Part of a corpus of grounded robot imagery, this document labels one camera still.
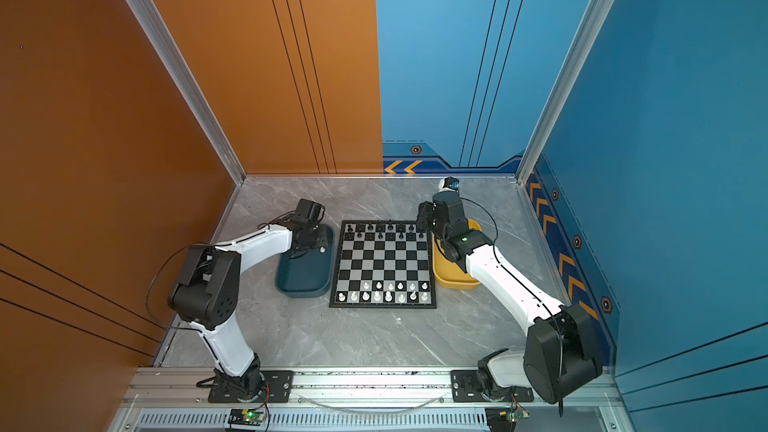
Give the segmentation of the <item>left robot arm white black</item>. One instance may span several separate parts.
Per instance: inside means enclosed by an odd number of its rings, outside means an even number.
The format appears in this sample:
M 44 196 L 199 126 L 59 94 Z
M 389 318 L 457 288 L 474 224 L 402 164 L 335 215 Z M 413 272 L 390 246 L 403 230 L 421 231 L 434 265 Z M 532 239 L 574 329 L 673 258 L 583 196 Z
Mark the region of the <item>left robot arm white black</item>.
M 333 245 L 333 229 L 320 224 L 268 225 L 232 241 L 189 247 L 168 305 L 214 359 L 214 377 L 207 381 L 210 402 L 261 400 L 267 386 L 260 359 L 236 319 L 241 274 L 277 256 L 278 292 L 289 298 L 321 297 L 331 285 Z

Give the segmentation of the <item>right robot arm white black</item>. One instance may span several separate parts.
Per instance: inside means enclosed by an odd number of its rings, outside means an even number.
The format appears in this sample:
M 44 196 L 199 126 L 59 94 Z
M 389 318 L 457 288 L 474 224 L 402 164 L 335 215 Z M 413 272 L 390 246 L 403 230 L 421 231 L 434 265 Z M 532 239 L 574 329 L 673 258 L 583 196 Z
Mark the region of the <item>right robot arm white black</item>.
M 470 227 L 465 201 L 457 182 L 448 177 L 431 200 L 419 205 L 417 225 L 432 233 L 445 259 L 489 289 L 526 333 L 523 353 L 502 349 L 478 361 L 481 393 L 500 401 L 513 388 L 527 387 L 543 401 L 560 406 L 603 372 L 593 318 L 518 271 L 493 239 Z

